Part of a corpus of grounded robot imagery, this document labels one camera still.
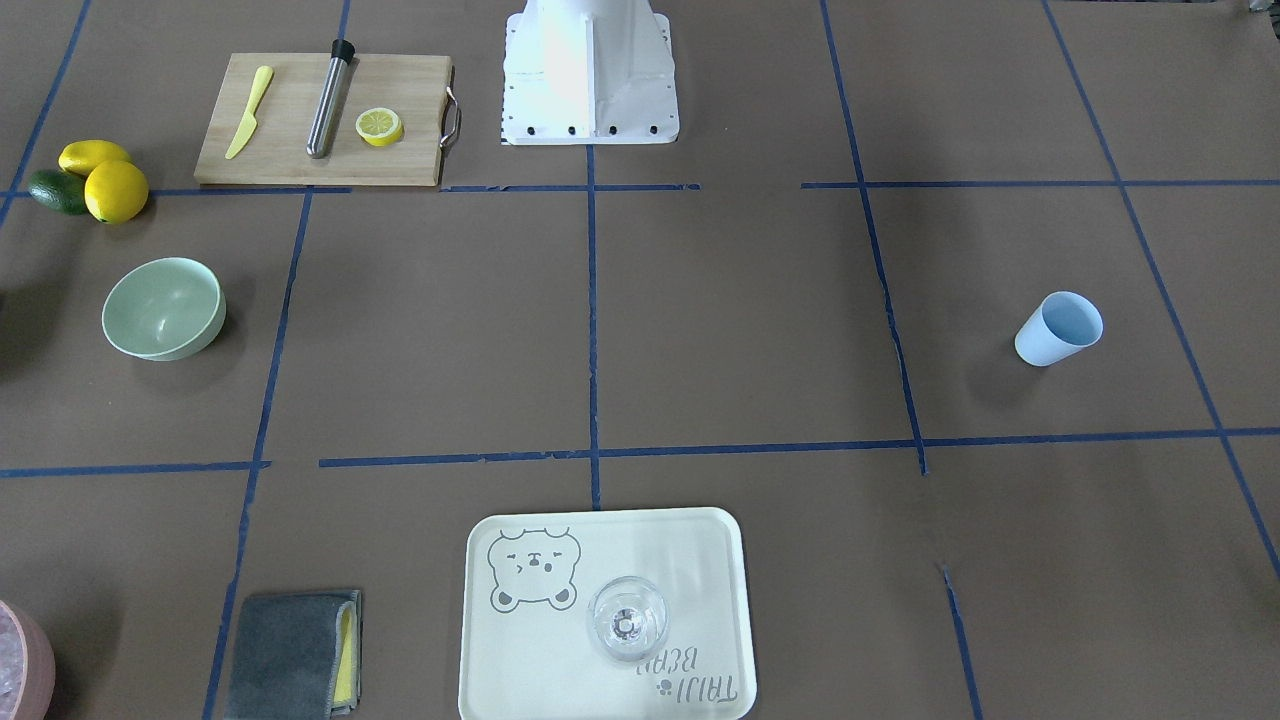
bear face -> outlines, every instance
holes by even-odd
[[[521,602],[547,602],[556,610],[568,610],[577,601],[573,569],[581,556],[582,548],[568,528],[558,536],[541,529],[509,537],[503,530],[489,546],[495,583],[489,596],[493,609],[511,612]]]

lemon slice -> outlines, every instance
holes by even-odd
[[[356,132],[374,147],[390,145],[404,136],[399,115],[389,108],[370,108],[356,118]]]

bowl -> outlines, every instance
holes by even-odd
[[[0,601],[0,634],[17,630],[20,680],[17,698],[0,698],[0,715],[12,701],[13,720],[40,720],[54,694],[54,650],[44,630],[23,611]]]
[[[180,360],[218,337],[227,299],[218,277],[188,258],[161,258],[115,283],[102,305],[102,333],[125,355]]]

cutting board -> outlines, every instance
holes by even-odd
[[[253,114],[257,129],[236,158],[227,147],[239,127],[253,73],[275,77]],[[214,115],[196,161],[196,181],[234,184],[434,186],[440,177],[444,88],[453,63],[439,55],[360,55],[328,158],[307,155],[307,136],[329,73],[326,53],[237,53],[227,64]],[[374,147],[356,135],[356,118],[390,108],[404,123],[398,142]]]

metal muddler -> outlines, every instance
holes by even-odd
[[[311,136],[307,138],[307,155],[324,158],[333,146],[333,131],[338,124],[338,95],[351,72],[351,60],[356,56],[356,46],[346,40],[334,40],[329,54],[329,76],[324,78],[324,92],[320,94],[320,106],[316,119],[311,122]]]

